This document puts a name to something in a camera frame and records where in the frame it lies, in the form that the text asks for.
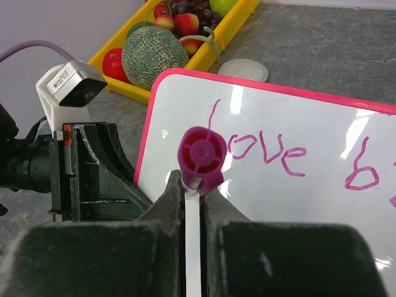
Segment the pink framed whiteboard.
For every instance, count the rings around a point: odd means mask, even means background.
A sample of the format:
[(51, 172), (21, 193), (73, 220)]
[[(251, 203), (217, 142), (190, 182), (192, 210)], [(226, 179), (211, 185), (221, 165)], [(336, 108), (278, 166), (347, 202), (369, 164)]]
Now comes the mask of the pink framed whiteboard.
[(134, 184), (157, 200), (185, 132), (226, 142), (222, 196), (257, 221), (341, 223), (368, 242), (395, 295), (395, 107), (170, 69), (148, 103)]

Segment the white marker purple cap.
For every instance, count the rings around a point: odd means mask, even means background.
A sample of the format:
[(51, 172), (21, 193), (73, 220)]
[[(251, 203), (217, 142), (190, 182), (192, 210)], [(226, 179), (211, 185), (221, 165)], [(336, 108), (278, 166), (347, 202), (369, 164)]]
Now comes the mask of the white marker purple cap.
[(188, 129), (177, 154), (183, 184), (200, 196), (221, 185), (226, 153), (226, 142), (220, 134), (199, 126)]

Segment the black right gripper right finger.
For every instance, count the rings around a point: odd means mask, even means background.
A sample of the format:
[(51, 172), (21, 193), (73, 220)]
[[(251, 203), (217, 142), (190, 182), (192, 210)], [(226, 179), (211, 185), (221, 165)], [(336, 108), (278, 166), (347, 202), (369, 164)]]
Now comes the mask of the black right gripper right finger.
[(200, 199), (204, 296), (386, 296), (369, 246), (346, 225), (255, 222), (219, 191)]

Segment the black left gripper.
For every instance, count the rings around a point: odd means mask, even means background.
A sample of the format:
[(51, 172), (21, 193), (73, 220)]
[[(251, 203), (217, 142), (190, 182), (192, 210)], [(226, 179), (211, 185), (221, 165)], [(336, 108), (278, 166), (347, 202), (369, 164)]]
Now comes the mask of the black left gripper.
[(49, 155), (54, 222), (135, 220), (152, 205), (133, 185), (135, 169), (114, 123), (63, 124)]

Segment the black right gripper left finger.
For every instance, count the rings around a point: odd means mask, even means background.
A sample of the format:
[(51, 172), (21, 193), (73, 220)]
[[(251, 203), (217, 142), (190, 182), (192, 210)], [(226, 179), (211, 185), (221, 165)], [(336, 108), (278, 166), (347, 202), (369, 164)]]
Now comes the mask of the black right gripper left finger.
[(1, 262), (2, 296), (184, 296), (184, 191), (171, 172), (131, 222), (52, 223), (23, 230)]

